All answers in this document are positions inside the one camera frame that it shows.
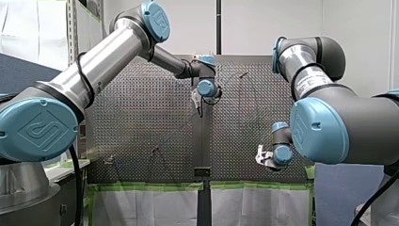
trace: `metal stand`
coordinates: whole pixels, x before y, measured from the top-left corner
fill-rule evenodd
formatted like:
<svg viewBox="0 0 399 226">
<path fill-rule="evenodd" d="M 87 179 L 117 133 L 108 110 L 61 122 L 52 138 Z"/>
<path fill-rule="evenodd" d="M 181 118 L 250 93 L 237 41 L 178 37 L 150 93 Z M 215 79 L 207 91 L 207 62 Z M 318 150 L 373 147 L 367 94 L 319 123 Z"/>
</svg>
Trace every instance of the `metal stand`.
<svg viewBox="0 0 399 226">
<path fill-rule="evenodd" d="M 61 197 L 59 185 L 52 185 L 48 193 L 30 202 L 0 209 L 0 223 L 4 226 L 61 225 Z"/>
<path fill-rule="evenodd" d="M 193 79 L 192 87 L 195 88 L 198 82 L 198 78 Z M 197 225 L 212 226 L 210 150 L 213 107 L 207 104 L 202 104 L 202 107 L 202 118 L 197 116 L 193 121 L 193 139 L 196 147 L 193 153 L 194 175 L 197 182 L 203 183 L 203 190 L 200 190 L 198 195 Z"/>
</svg>

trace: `green base trim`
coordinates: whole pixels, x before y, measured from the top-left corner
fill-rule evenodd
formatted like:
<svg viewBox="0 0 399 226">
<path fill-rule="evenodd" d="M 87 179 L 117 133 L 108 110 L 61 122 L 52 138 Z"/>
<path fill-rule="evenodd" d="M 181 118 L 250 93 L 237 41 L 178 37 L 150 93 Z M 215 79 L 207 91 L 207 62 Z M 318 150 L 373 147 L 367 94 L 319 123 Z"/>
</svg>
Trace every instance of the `green base trim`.
<svg viewBox="0 0 399 226">
<path fill-rule="evenodd" d="M 305 167 L 306 175 L 308 176 L 309 180 L 314 180 L 316 175 L 316 166 L 308 166 Z"/>
<path fill-rule="evenodd" d="M 308 184 L 283 184 L 283 183 L 266 183 L 266 182 L 245 182 L 245 181 L 230 181 L 230 182 L 211 182 L 211 189 L 240 189 L 240 188 L 266 188 L 276 190 L 311 190 L 312 183 Z"/>
<path fill-rule="evenodd" d="M 203 190 L 202 183 L 181 183 L 181 184 L 151 184 L 140 182 L 116 182 L 115 184 L 88 185 L 92 192 L 102 191 L 194 191 Z"/>
</svg>

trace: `robotic arm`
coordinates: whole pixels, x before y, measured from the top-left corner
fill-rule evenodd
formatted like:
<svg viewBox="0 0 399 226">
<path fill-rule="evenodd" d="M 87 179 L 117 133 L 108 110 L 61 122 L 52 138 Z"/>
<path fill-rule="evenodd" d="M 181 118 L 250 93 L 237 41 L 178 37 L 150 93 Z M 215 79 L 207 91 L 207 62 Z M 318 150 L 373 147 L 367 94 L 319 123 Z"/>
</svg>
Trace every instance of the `robotic arm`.
<svg viewBox="0 0 399 226">
<path fill-rule="evenodd" d="M 274 143 L 272 153 L 281 146 L 289 150 L 292 141 L 312 162 L 389 166 L 398 161 L 397 91 L 361 98 L 334 83 L 343 77 L 345 57 L 341 46 L 329 38 L 279 39 L 273 58 L 274 73 L 290 83 L 295 103 L 290 128 L 285 122 L 273 125 L 279 145 Z"/>
<path fill-rule="evenodd" d="M 64 153 L 73 143 L 84 110 L 136 56 L 174 73 L 178 79 L 198 77 L 195 91 L 220 96 L 215 84 L 215 59 L 180 60 L 156 46 L 168 39 L 164 10 L 154 2 L 120 13 L 111 34 L 50 82 L 36 82 L 0 104 L 0 158 L 39 162 Z"/>
</svg>

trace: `gray panel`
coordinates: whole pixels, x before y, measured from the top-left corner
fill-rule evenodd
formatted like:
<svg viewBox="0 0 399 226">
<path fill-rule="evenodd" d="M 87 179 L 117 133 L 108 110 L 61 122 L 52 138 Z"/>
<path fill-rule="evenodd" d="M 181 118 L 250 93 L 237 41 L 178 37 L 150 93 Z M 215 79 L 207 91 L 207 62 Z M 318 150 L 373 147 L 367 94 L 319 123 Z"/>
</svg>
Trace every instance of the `gray panel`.
<svg viewBox="0 0 399 226">
<path fill-rule="evenodd" d="M 292 105 L 288 84 L 271 73 L 271 57 L 216 59 L 223 96 L 211 120 L 212 179 L 305 182 L 305 161 L 296 154 L 281 172 L 255 162 L 258 144 L 270 148 L 271 125 L 288 121 Z M 98 156 L 90 181 L 193 181 L 193 130 L 201 128 L 194 127 L 199 117 L 191 105 L 189 80 L 132 62 L 88 111 L 88 149 Z M 159 152 L 151 158 L 156 147 Z M 114 160 L 105 164 L 111 156 Z"/>
</svg>

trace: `metal frame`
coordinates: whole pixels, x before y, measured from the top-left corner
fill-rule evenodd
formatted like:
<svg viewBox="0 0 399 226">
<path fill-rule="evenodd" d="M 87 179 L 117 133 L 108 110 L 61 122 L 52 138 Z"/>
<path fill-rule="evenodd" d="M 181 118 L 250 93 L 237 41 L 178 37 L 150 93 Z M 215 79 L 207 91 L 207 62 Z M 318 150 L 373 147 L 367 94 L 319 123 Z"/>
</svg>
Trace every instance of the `metal frame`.
<svg viewBox="0 0 399 226">
<path fill-rule="evenodd" d="M 68 0 L 67 2 L 67 29 L 68 56 L 69 65 L 71 66 L 78 55 L 76 0 Z"/>
</svg>

